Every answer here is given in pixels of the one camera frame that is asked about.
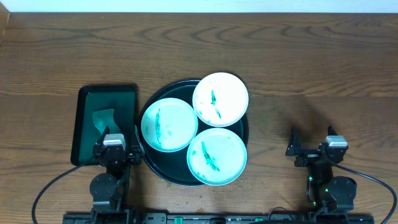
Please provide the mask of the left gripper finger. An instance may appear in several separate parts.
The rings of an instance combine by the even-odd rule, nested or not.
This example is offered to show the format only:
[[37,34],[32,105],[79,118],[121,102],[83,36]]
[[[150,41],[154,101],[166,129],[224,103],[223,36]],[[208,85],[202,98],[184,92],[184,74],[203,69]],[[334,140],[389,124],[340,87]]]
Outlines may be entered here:
[[109,127],[105,127],[104,131],[102,132],[100,138],[97,140],[97,144],[99,145],[103,145],[104,139],[106,137],[106,135],[109,134]]
[[141,140],[139,138],[139,132],[138,132],[138,128],[136,125],[134,125],[134,149],[135,150],[142,149]]

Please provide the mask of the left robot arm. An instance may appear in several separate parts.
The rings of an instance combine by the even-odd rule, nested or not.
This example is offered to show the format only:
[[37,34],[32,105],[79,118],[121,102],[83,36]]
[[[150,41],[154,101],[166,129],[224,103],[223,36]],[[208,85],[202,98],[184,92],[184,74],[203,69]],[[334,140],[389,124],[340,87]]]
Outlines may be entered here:
[[93,147],[93,155],[106,172],[97,175],[90,184],[93,197],[89,223],[140,224],[142,215],[128,206],[129,179],[131,167],[141,164],[144,152],[141,142],[130,150],[126,149],[124,135],[111,134],[106,127]]

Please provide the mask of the rectangular black tray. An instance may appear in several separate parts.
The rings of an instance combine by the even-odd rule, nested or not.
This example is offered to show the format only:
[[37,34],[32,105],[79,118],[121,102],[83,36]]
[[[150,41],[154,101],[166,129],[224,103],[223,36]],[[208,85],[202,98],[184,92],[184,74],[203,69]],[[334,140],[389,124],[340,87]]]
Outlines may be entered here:
[[90,159],[100,138],[93,113],[114,110],[114,122],[124,135],[127,152],[135,132],[136,87],[134,85],[88,85],[80,88],[73,133],[71,163],[78,166]]

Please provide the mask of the white plate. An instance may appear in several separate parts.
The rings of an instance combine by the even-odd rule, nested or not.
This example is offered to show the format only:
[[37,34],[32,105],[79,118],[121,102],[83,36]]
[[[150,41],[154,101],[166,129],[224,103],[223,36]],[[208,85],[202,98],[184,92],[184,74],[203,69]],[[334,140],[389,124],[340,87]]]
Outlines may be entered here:
[[198,131],[198,118],[187,102],[163,98],[151,104],[141,120],[146,143],[160,152],[176,152],[188,146]]
[[192,105],[205,124],[222,128],[238,122],[249,104],[248,89],[237,76],[216,72],[200,80],[193,91]]
[[243,140],[225,128],[202,131],[190,143],[187,165],[193,176],[206,185],[226,185],[236,180],[247,162]]

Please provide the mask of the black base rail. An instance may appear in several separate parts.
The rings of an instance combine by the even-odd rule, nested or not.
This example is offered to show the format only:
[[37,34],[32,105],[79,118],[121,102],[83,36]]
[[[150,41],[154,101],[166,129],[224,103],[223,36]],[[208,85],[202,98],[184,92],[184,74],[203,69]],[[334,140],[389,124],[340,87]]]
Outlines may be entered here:
[[132,223],[132,224],[240,224],[240,223],[374,223],[367,215],[320,215],[311,220],[304,214],[273,213],[271,215],[187,215],[165,213],[129,214],[64,214],[63,224]]

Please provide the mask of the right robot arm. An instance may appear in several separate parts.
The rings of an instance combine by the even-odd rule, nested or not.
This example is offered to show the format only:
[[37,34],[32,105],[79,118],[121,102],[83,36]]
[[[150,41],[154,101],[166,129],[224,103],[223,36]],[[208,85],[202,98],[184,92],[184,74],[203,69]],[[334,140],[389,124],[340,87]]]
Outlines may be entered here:
[[343,161],[348,150],[346,139],[332,126],[328,136],[316,149],[305,149],[297,128],[293,127],[285,155],[295,157],[294,166],[306,167],[307,200],[315,206],[308,212],[312,223],[348,223],[348,212],[354,209],[357,183],[345,176],[333,175],[332,167]]

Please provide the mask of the green scouring sponge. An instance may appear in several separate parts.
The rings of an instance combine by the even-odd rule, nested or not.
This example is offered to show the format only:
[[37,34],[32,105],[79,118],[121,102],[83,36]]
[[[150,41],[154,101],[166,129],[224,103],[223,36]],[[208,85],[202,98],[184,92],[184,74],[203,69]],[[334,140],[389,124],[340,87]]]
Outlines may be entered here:
[[95,111],[93,124],[100,134],[104,133],[106,127],[109,128],[110,134],[121,134],[121,130],[114,120],[114,109]]

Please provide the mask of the white plate bottom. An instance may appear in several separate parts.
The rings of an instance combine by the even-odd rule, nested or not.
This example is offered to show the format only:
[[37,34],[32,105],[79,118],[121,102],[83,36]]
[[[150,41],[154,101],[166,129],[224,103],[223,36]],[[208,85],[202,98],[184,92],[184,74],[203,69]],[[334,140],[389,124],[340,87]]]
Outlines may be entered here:
[[187,165],[193,176],[206,185],[226,185],[236,180],[247,162],[243,140],[225,128],[202,131],[190,143]]

